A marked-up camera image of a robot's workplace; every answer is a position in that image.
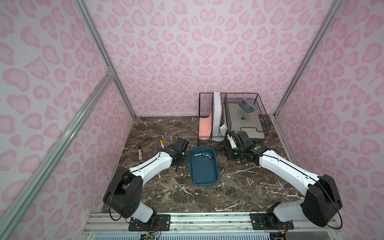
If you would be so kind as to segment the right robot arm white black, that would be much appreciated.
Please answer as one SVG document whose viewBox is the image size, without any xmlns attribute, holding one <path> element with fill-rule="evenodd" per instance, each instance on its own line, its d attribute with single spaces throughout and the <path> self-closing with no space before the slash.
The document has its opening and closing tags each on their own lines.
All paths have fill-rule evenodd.
<svg viewBox="0 0 384 240">
<path fill-rule="evenodd" d="M 277 223 L 305 220 L 318 227 L 327 227 L 335 216 L 341 215 L 343 204 L 331 176 L 319 176 L 298 167 L 271 148 L 252 141 L 244 131 L 228 134 L 225 146 L 229 156 L 271 171 L 304 196 L 302 200 L 272 205 L 266 213 L 267 223 L 271 227 Z"/>
</svg>

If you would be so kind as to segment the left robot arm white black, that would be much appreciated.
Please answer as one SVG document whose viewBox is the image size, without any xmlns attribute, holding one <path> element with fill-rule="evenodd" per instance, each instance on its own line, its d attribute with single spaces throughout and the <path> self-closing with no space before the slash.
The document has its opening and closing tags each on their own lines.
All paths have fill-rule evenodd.
<svg viewBox="0 0 384 240">
<path fill-rule="evenodd" d="M 118 168 L 103 197 L 109 211 L 114 210 L 121 218 L 133 218 L 142 223 L 153 224 L 155 211 L 141 201 L 145 184 L 163 170 L 169 169 L 182 159 L 190 142 L 178 138 L 176 143 L 162 148 L 149 160 L 129 169 Z"/>
</svg>

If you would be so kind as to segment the teal plastic storage box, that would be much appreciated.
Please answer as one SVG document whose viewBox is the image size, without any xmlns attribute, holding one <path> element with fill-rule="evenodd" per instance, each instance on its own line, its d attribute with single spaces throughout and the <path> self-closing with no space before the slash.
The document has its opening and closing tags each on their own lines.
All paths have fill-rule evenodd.
<svg viewBox="0 0 384 240">
<path fill-rule="evenodd" d="M 211 147 L 192 148 L 189 155 L 190 179 L 197 187 L 215 185 L 220 178 L 216 152 Z"/>
</svg>

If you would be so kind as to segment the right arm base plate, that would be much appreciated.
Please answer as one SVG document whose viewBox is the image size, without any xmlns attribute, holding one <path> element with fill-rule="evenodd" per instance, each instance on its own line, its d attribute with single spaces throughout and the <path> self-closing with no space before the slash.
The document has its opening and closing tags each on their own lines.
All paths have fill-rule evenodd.
<svg viewBox="0 0 384 240">
<path fill-rule="evenodd" d="M 250 218 L 253 230 L 277 230 L 282 232 L 295 228 L 292 221 L 281 222 L 273 214 L 250 213 Z"/>
</svg>

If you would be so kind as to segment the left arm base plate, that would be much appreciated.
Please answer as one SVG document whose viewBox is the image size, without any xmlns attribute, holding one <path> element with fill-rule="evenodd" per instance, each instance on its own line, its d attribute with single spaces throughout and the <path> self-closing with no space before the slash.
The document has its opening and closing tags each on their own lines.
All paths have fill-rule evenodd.
<svg viewBox="0 0 384 240">
<path fill-rule="evenodd" d="M 157 231 L 158 228 L 162 232 L 170 230 L 171 215 L 168 214 L 154 214 L 147 223 L 143 223 L 137 219 L 131 218 L 129 222 L 129 232 L 144 232 L 144 231 Z"/>
</svg>

